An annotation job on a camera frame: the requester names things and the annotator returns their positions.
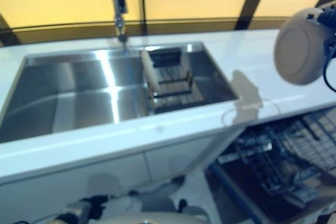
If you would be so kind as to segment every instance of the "white cabinet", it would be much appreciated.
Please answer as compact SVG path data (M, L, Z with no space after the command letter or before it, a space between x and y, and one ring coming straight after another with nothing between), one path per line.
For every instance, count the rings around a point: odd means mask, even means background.
M33 221L96 194L114 194L149 182L142 154L0 186L0 223Z
M215 135L145 152L152 180L162 180L185 174L212 143Z
M207 168L243 130L243 126L230 127L145 152L151 179L163 180L186 174L196 167Z

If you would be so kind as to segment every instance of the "sink basin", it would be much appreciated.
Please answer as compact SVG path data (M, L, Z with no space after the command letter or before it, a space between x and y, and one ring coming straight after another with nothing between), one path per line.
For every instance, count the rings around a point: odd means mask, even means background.
M140 51L179 47L203 102L155 110ZM30 55L8 97L0 143L236 99L201 43Z

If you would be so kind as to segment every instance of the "white countertop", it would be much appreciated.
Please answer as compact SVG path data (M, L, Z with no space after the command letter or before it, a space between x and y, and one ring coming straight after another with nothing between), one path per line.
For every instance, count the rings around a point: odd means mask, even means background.
M307 86L283 81L273 64L273 46L278 30L131 37L130 46L201 41L215 63L231 81L239 71L257 87L262 103L250 96L246 82L235 81L243 111L258 110L258 119L248 116L235 123L258 123L336 105L336 94L322 78ZM120 47L114 39L48 42L0 49L0 113L27 54ZM336 64L329 79L336 81ZM123 155L166 141L233 124L235 102L223 102L180 110L119 124L105 124L26 140L0 144L0 179L102 155Z

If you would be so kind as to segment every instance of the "faucet spout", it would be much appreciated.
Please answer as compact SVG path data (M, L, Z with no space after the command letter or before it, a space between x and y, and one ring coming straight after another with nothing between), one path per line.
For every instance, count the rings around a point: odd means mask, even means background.
M124 47L127 42L126 26L122 14L127 13L127 6L125 0L113 0L114 5L114 25L117 32L117 37Z

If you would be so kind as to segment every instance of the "dishwasher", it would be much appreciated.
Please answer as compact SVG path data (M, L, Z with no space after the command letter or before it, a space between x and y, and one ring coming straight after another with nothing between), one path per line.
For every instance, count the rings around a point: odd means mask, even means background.
M255 223L315 223L336 210L336 107L250 126L210 170Z

